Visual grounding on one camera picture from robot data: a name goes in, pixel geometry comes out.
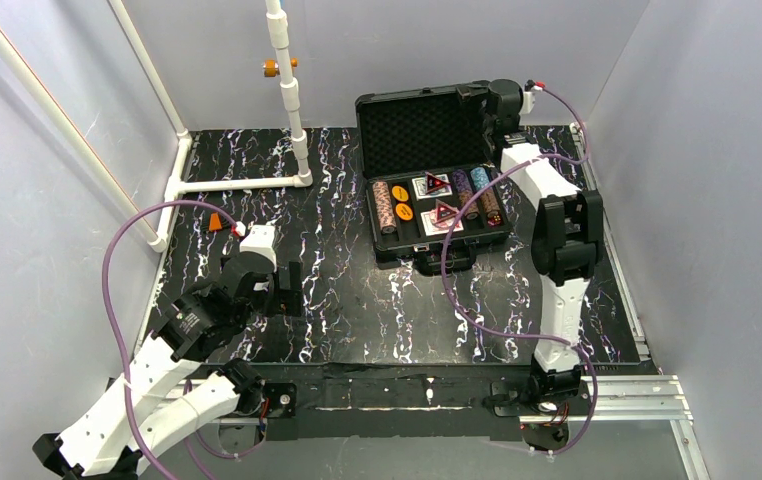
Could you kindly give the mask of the black poker set case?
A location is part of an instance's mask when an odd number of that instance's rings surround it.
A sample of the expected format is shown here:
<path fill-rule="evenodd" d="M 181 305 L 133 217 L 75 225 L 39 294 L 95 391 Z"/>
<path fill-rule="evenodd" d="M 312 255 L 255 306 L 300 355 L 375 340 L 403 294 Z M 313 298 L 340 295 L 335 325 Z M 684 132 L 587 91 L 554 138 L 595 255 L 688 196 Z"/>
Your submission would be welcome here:
<path fill-rule="evenodd" d="M 512 227 L 481 127 L 487 82 L 360 96 L 360 166 L 377 265 L 421 274 L 470 269 Z"/>

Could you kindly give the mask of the red all-in triangle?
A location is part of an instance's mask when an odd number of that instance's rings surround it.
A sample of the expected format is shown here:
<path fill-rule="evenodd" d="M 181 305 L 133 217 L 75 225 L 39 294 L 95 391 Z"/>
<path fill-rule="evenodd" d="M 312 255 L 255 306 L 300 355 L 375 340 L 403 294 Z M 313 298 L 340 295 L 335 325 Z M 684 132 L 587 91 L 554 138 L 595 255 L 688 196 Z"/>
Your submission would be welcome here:
<path fill-rule="evenodd" d="M 431 172 L 426 172 L 424 177 L 425 194 L 434 194 L 438 191 L 444 190 L 450 186 L 448 178 L 444 175 L 436 175 Z"/>
<path fill-rule="evenodd" d="M 453 219 L 458 214 L 458 209 L 444 201 L 436 200 L 432 214 L 432 223 L 440 224 Z"/>

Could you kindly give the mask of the yellow big blind button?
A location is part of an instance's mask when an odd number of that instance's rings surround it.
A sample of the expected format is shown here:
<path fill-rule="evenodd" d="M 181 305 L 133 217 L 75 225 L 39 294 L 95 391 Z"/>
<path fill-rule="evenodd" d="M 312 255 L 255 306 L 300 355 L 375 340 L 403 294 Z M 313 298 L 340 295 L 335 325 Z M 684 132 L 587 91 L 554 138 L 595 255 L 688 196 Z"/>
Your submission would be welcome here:
<path fill-rule="evenodd" d="M 414 219 L 414 212 L 407 203 L 397 203 L 394 207 L 394 212 L 397 218 L 402 222 L 407 222 Z"/>
<path fill-rule="evenodd" d="M 395 185 L 391 188 L 391 195 L 399 203 L 407 203 L 410 200 L 408 190 L 399 185 Z"/>

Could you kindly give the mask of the orange poker chip stack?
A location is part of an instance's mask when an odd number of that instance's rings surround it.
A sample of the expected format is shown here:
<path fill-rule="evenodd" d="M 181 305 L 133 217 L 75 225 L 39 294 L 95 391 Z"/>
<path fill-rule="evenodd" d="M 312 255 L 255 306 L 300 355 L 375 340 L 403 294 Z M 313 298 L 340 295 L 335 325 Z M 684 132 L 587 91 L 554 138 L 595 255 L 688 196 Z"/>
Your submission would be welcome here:
<path fill-rule="evenodd" d="M 386 211 L 391 208 L 390 191 L 384 181 L 376 181 L 372 184 L 373 198 L 378 211 Z"/>

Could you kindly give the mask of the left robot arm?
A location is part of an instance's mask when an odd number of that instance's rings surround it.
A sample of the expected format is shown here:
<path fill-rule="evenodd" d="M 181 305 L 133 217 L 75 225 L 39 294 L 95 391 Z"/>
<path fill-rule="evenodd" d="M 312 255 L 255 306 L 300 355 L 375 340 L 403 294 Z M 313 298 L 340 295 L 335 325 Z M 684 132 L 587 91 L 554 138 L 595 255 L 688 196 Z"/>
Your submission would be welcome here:
<path fill-rule="evenodd" d="M 39 462 L 62 479 L 135 479 L 203 424 L 253 411 L 265 381 L 243 360 L 215 368 L 175 400 L 167 396 L 254 318 L 301 315 L 301 265 L 277 267 L 277 238 L 272 225 L 252 226 L 214 278 L 173 301 L 127 372 L 84 415 L 36 440 L 32 451 Z"/>

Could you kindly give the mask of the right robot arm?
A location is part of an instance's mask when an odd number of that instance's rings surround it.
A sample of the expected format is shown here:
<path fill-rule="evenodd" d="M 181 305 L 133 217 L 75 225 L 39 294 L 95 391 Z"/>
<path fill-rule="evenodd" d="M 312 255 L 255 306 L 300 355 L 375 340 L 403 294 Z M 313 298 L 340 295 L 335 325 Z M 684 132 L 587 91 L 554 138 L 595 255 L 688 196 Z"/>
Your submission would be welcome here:
<path fill-rule="evenodd" d="M 554 167 L 563 155 L 544 153 L 518 138 L 519 118 L 547 87 L 533 80 L 476 81 L 457 86 L 461 104 L 476 112 L 486 149 L 498 157 L 499 180 L 511 180 L 535 208 L 531 258 L 542 283 L 540 330 L 527 385 L 530 403 L 575 396 L 581 384 L 582 300 L 604 255 L 604 207 L 595 190 L 582 190 Z"/>

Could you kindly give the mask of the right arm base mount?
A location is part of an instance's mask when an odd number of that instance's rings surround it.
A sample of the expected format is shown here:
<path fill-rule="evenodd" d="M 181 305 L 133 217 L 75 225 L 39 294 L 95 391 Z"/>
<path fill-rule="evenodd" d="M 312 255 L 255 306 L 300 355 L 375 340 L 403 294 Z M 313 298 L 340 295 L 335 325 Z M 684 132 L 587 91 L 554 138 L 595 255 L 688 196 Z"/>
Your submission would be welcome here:
<path fill-rule="evenodd" d="M 589 412 L 582 406 L 588 393 L 579 366 L 547 373 L 533 368 L 524 381 L 491 383 L 481 405 L 500 418 L 533 416 L 520 424 L 523 442 L 529 449 L 556 453 L 570 444 L 569 417 Z"/>

